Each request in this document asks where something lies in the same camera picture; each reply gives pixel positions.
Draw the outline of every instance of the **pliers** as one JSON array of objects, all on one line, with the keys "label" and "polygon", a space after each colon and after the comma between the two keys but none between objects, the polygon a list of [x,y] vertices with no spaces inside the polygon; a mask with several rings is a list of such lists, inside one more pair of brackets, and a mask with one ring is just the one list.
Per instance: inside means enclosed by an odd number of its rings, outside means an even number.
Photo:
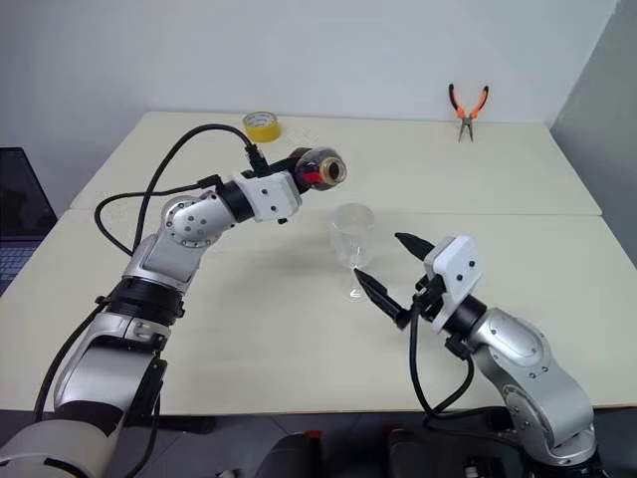
[{"label": "pliers", "polygon": [[456,101],[456,95],[454,94],[454,84],[452,83],[449,85],[449,100],[451,101],[451,106],[454,107],[458,118],[462,120],[462,125],[460,126],[460,134],[458,135],[458,142],[460,142],[460,139],[462,138],[462,132],[465,130],[465,127],[469,130],[469,137],[471,138],[471,141],[474,140],[473,120],[478,117],[478,113],[487,102],[488,95],[489,87],[484,87],[478,105],[473,108],[471,114],[467,116],[467,114],[465,113],[465,109],[458,105],[458,102]]}]

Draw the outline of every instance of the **white table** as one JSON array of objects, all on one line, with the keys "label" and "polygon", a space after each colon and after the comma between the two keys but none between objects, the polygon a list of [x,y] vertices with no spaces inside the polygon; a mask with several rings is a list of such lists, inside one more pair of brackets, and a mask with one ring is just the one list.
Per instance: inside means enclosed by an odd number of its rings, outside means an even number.
[{"label": "white table", "polygon": [[[155,167],[189,129],[205,122],[241,127],[241,115],[146,114],[72,208],[93,209],[116,192],[145,189]],[[349,169],[346,187],[308,208],[347,201],[376,209],[449,214],[587,214],[599,208],[542,124],[477,121],[475,142],[458,143],[459,124],[431,121],[281,117],[282,136],[262,144],[269,161],[299,146],[329,145]],[[189,141],[158,189],[248,168],[242,143],[212,131]]]},{"label": "white table", "polygon": [[[316,205],[321,194],[307,196]],[[149,212],[157,223],[157,212]],[[289,224],[245,223],[204,256],[173,327],[162,411],[173,414],[418,409],[407,334],[371,304],[341,295],[325,213]],[[106,222],[125,240],[134,211]],[[369,270],[401,301],[422,274],[392,238],[434,242],[467,233],[485,278],[476,296],[533,321],[596,405],[637,403],[637,271],[595,216],[441,215],[377,211],[379,255]],[[107,293],[126,257],[100,236],[89,210],[70,210],[0,300],[0,408],[32,406],[59,344]],[[443,335],[421,328],[423,386],[438,401],[464,366]],[[458,406],[501,403],[479,374]]]}]

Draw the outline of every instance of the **laptop screen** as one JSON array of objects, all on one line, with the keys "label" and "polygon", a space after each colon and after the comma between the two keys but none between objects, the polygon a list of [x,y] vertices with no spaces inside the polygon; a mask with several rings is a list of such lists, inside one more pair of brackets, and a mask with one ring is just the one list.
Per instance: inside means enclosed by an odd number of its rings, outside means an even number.
[{"label": "laptop screen", "polygon": [[0,148],[0,240],[44,238],[57,221],[21,147]]}]

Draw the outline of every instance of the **glass cup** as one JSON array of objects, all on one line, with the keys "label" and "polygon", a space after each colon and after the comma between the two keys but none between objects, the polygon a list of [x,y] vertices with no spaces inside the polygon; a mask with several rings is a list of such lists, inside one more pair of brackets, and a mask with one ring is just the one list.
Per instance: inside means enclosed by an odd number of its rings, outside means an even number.
[{"label": "glass cup", "polygon": [[329,239],[336,259],[349,270],[347,296],[353,301],[364,301],[366,295],[353,273],[364,268],[374,253],[374,213],[362,204],[343,204],[334,211],[329,221]]}]

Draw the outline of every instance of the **yellow tape roll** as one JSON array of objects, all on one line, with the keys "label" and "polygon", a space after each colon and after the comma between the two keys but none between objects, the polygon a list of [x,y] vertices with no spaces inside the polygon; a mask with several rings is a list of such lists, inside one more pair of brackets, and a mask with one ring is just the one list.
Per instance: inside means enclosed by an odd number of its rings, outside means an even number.
[{"label": "yellow tape roll", "polygon": [[281,135],[277,117],[270,112],[255,112],[245,115],[243,128],[254,142],[274,141]]}]

